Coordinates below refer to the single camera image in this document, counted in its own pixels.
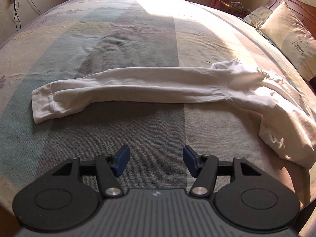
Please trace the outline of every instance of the logo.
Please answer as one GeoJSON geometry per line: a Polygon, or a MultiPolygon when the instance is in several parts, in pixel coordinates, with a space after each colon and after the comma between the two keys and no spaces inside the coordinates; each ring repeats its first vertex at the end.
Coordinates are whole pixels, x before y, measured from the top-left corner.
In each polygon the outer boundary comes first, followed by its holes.
{"type": "Polygon", "coordinates": [[[161,192],[160,191],[155,191],[152,193],[152,195],[154,195],[155,197],[158,197],[161,195],[161,192]]]}
{"type": "Polygon", "coordinates": [[[301,38],[302,38],[303,36],[305,36],[305,33],[302,34],[301,37],[300,37],[297,41],[291,43],[291,44],[294,44],[294,47],[297,49],[297,51],[298,51],[301,55],[304,54],[304,50],[302,49],[302,47],[301,47],[299,44],[304,45],[304,42],[301,41],[301,38]]]}

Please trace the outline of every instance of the ribbed gray plate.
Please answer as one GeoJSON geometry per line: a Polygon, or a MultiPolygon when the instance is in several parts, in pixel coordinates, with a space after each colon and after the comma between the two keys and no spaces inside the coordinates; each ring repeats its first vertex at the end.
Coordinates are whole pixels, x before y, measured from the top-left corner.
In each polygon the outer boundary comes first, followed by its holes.
{"type": "Polygon", "coordinates": [[[224,222],[208,201],[194,199],[182,189],[138,190],[106,200],[86,224],[63,233],[22,229],[16,237],[294,237],[292,230],[246,233],[224,222]]]}

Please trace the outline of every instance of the sleeve cuff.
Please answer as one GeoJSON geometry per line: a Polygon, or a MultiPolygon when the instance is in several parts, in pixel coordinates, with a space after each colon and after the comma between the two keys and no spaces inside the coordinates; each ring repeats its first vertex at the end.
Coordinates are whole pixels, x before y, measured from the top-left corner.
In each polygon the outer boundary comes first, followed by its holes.
{"type": "Polygon", "coordinates": [[[32,110],[35,124],[56,118],[51,84],[32,91],[32,110]]]}

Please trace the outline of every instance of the flower pattern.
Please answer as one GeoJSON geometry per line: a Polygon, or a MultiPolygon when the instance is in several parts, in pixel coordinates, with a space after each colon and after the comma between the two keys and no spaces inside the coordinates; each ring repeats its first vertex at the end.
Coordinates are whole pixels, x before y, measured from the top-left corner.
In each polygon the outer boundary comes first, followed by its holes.
{"type": "Polygon", "coordinates": [[[5,75],[3,75],[1,78],[0,78],[0,89],[2,89],[4,87],[4,82],[6,81],[5,79],[5,75]]]}

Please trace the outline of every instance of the wooden headboard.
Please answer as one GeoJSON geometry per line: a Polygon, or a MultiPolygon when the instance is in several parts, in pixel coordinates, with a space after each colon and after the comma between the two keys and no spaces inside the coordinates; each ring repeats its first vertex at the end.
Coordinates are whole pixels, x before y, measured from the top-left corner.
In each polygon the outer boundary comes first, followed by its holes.
{"type": "Polygon", "coordinates": [[[286,2],[291,11],[316,39],[316,8],[298,0],[270,0],[265,7],[274,11],[282,1],[286,2]]]}

